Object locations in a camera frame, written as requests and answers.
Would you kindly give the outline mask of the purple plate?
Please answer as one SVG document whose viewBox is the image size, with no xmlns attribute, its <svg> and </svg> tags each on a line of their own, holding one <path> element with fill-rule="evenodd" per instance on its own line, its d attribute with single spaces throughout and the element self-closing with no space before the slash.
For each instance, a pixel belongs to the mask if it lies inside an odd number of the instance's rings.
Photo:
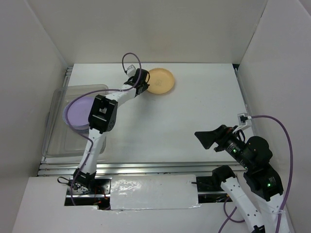
<svg viewBox="0 0 311 233">
<path fill-rule="evenodd" d="M 92 97 L 82 97 L 79 100 L 75 101 L 69 108 L 69 104 L 63 110 L 63 120 L 68 124 L 73 126 L 75 130 L 78 131 L 87 131 L 89 129 L 88 117 L 90 110 L 92 108 L 94 98 Z M 68 110 L 68 116 L 65 117 L 65 111 Z"/>
</svg>

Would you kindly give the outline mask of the blue plate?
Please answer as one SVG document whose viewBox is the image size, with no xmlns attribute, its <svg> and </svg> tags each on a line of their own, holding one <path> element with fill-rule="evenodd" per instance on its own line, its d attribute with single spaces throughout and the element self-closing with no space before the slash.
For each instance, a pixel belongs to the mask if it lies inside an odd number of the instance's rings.
<svg viewBox="0 0 311 233">
<path fill-rule="evenodd" d="M 65 117 L 65 111 L 63 111 L 63 120 L 66 124 L 70 122 L 75 130 L 86 132 L 89 128 L 89 112 L 90 109 L 87 107 L 74 107 L 72 105 L 68 110 L 67 118 Z"/>
</svg>

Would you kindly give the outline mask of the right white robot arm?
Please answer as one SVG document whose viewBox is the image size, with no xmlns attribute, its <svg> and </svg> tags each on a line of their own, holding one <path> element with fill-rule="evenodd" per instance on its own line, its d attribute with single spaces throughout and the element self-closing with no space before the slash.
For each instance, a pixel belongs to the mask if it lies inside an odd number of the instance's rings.
<svg viewBox="0 0 311 233">
<path fill-rule="evenodd" d="M 239 210 L 251 233 L 289 233 L 290 227 L 283 213 L 285 200 L 282 181 L 276 170 L 270 165 L 273 154 L 268 142 L 259 136 L 248 140 L 236 127 L 221 125 L 213 131 L 194 134 L 205 149 L 213 144 L 216 152 L 225 151 L 246 171 L 243 177 L 258 202 L 255 207 L 245 194 L 241 185 L 228 165 L 212 171 L 211 183 L 217 190 L 225 191 Z"/>
</svg>

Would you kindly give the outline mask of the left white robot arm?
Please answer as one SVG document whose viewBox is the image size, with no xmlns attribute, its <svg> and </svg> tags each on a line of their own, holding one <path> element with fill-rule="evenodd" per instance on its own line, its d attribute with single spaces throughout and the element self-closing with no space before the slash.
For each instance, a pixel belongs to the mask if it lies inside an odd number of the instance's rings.
<svg viewBox="0 0 311 233">
<path fill-rule="evenodd" d="M 127 70 L 129 79 L 123 84 L 121 90 L 105 96 L 97 95 L 88 116 L 88 141 L 83 157 L 73 174 L 73 188 L 89 194 L 96 188 L 95 176 L 97 161 L 101 154 L 103 142 L 107 134 L 116 124 L 117 110 L 122 104 L 134 99 L 149 87 L 149 72 L 133 66 Z"/>
</svg>

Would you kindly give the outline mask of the orange plate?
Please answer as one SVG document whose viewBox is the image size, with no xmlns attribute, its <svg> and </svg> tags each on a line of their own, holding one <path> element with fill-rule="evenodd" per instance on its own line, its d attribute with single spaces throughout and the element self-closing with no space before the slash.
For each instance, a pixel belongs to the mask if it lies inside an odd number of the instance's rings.
<svg viewBox="0 0 311 233">
<path fill-rule="evenodd" d="M 149 70 L 149 74 L 148 92 L 161 95 L 169 92 L 174 87 L 175 78 L 169 70 L 164 68 L 153 68 Z"/>
</svg>

